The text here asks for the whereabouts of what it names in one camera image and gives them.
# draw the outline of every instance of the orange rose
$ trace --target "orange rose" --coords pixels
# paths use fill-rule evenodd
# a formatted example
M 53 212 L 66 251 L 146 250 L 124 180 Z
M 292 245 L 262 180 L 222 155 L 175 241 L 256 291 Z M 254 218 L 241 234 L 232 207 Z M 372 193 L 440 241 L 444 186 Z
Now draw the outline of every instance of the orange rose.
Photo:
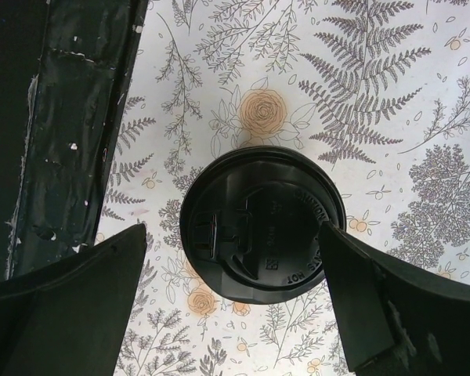
M 186 274 L 188 274 L 192 278 L 200 278 L 195 269 L 191 266 L 188 259 L 185 260 L 183 263 L 183 268 L 185 269 Z
M 210 315 L 216 311 L 216 301 L 212 290 L 207 284 L 201 284 L 199 287 L 191 291 L 188 297 L 188 306 L 195 312 L 203 315 Z
M 287 117 L 284 100 L 273 90 L 249 90 L 240 104 L 240 121 L 253 137 L 276 135 Z
M 233 313 L 238 316 L 247 316 L 251 312 L 251 306 L 245 303 L 233 302 Z

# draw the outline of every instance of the black plastic lid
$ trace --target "black plastic lid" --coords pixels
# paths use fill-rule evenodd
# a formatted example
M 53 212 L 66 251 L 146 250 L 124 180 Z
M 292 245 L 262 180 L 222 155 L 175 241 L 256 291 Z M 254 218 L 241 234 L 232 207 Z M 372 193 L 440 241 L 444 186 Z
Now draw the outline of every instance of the black plastic lid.
M 277 146 L 235 150 L 190 187 L 180 215 L 192 267 L 219 295 L 285 302 L 324 279 L 319 229 L 346 228 L 341 196 L 308 158 Z

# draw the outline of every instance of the white floral surface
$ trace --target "white floral surface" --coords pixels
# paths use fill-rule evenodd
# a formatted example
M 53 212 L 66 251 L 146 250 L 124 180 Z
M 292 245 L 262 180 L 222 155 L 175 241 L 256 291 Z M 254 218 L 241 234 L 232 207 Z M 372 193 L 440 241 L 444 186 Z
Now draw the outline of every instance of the white floral surface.
M 150 1 L 97 241 L 149 249 L 116 374 L 347 374 L 325 284 L 229 302 L 185 259 L 199 171 L 282 145 L 341 191 L 348 231 L 470 284 L 470 0 Z

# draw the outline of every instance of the floral pattern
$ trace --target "floral pattern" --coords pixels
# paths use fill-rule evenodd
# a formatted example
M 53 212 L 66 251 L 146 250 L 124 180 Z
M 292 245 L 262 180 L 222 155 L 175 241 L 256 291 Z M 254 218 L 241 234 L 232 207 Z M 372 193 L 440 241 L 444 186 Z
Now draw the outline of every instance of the floral pattern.
M 96 243 L 147 227 L 117 376 L 349 374 L 325 283 L 289 302 L 218 296 L 179 210 L 220 155 L 299 150 L 347 231 L 470 284 L 470 0 L 153 0 Z

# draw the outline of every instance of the floral tablecloth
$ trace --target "floral tablecloth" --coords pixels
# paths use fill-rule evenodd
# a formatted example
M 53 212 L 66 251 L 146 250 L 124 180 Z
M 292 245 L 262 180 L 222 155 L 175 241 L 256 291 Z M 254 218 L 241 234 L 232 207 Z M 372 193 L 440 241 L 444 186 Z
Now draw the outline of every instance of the floral tablecloth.
M 150 1 L 97 241 L 148 252 L 116 374 L 347 374 L 326 284 L 229 302 L 185 259 L 182 198 L 246 145 L 320 165 L 362 241 L 470 284 L 470 0 Z

